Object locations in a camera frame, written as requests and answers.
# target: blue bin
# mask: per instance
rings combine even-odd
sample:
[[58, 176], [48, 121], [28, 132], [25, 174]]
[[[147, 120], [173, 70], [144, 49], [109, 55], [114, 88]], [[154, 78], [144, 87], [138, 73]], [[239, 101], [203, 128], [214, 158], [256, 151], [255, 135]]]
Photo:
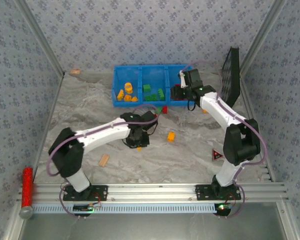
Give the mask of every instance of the blue bin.
[[[153, 104], [158, 107], [167, 105], [167, 101], [170, 98], [170, 89], [167, 85], [167, 67], [164, 65], [144, 65], [141, 67], [141, 83], [143, 85], [149, 84], [151, 86], [151, 92], [144, 92], [142, 88], [142, 103]], [[164, 100], [160, 101], [158, 90], [162, 89], [164, 94]], [[146, 96], [155, 94], [157, 101], [146, 101]]]
[[[112, 102], [114, 107], [136, 107], [141, 104], [153, 104], [157, 107], [163, 106], [187, 106], [188, 101], [172, 100], [170, 98], [170, 88], [175, 84], [180, 84], [178, 73], [186, 65], [126, 65], [114, 68], [112, 85]], [[117, 101], [119, 91], [125, 91], [125, 83], [131, 83], [132, 97], [137, 97], [136, 102]], [[149, 84], [151, 92], [144, 92], [143, 85]], [[158, 89], [162, 89], [164, 100], [160, 101]], [[157, 95], [158, 101], [146, 101], [146, 96]]]
[[[113, 85], [112, 85], [112, 102], [114, 107], [136, 107], [142, 104], [142, 92], [141, 92], [141, 67], [137, 65], [133, 66], [116, 66], [114, 69]], [[125, 84], [131, 83], [133, 93], [129, 94], [131, 97], [137, 97], [138, 101], [121, 101], [117, 100], [117, 96], [122, 89], [124, 95]]]

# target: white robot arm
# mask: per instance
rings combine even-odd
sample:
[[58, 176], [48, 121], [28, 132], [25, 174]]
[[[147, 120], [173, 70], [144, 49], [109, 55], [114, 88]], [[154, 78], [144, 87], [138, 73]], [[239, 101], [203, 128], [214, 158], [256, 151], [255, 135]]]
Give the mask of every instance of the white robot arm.
[[221, 170], [212, 179], [212, 189], [216, 196], [224, 198], [228, 193], [227, 187], [233, 185], [234, 177], [241, 166], [251, 161], [260, 153], [260, 140], [248, 129], [249, 124], [257, 132], [258, 123], [254, 119], [246, 119], [228, 106], [210, 85], [204, 86], [199, 71], [192, 69], [180, 71], [180, 86], [171, 88], [173, 99], [193, 101], [196, 106], [206, 110], [225, 131], [223, 153], [226, 158]]
[[125, 144], [130, 148], [146, 147], [149, 144], [147, 131], [158, 124], [157, 119], [151, 111], [141, 116], [127, 112], [94, 128], [74, 132], [67, 127], [61, 131], [48, 153], [51, 155], [55, 148], [62, 145], [52, 156], [52, 161], [61, 177], [81, 193], [91, 185], [81, 168], [84, 153], [119, 139], [125, 139]]

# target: wooden block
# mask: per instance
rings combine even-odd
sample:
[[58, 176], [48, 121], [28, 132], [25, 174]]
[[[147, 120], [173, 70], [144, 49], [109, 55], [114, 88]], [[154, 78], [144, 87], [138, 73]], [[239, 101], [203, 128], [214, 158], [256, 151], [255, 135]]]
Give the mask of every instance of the wooden block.
[[99, 162], [99, 165], [101, 167], [104, 167], [106, 165], [106, 163], [108, 162], [109, 158], [110, 158], [110, 156], [108, 154], [103, 154], [103, 156]]
[[81, 73], [81, 70], [80, 69], [72, 69], [71, 74], [80, 74]]

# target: blue patterned wall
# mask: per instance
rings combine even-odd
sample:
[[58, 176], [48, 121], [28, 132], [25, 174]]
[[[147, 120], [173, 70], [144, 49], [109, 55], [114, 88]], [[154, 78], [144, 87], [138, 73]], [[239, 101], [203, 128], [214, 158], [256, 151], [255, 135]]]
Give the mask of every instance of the blue patterned wall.
[[273, 0], [26, 0], [62, 69], [244, 55]]
[[300, 0], [290, 0], [245, 81], [277, 181], [287, 182], [300, 224]]
[[0, 0], [0, 239], [59, 80], [12, 0]]

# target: warning sign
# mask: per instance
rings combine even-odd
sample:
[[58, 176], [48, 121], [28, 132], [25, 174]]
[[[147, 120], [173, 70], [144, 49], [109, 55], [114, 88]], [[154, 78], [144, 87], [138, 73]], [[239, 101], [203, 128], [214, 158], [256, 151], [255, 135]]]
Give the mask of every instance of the warning sign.
[[216, 150], [212, 149], [212, 161], [222, 158], [223, 155]]

